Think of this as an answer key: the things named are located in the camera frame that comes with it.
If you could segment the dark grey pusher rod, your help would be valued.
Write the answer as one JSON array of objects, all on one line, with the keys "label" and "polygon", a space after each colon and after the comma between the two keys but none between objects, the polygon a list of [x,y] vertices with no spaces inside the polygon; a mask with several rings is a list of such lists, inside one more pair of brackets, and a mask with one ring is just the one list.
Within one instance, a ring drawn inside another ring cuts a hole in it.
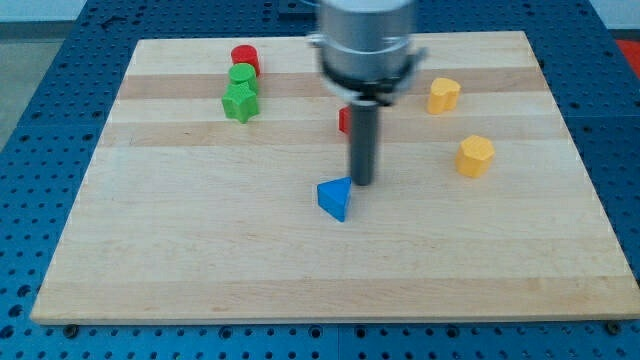
[{"label": "dark grey pusher rod", "polygon": [[349,169],[352,182],[367,186],[373,182],[379,129],[379,108],[375,101],[358,100],[349,106]]}]

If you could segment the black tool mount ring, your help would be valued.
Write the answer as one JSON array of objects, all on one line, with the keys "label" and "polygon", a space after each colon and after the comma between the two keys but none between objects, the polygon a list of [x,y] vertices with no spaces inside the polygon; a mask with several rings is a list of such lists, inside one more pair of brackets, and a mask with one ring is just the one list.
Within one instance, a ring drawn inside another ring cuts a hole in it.
[{"label": "black tool mount ring", "polygon": [[[413,85],[423,60],[423,48],[416,53],[339,53],[329,58],[320,49],[322,76],[327,88],[346,102],[369,101],[391,106]],[[386,66],[396,64],[397,69]]]}]

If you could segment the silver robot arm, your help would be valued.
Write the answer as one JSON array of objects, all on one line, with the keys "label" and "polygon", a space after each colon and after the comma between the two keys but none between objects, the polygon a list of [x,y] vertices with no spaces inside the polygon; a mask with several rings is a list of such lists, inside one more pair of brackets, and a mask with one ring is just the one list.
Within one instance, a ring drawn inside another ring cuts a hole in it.
[{"label": "silver robot arm", "polygon": [[374,181],[379,109],[411,88],[427,54],[412,47],[415,10],[412,0],[317,3],[308,41],[326,87],[349,106],[349,176],[359,186]]}]

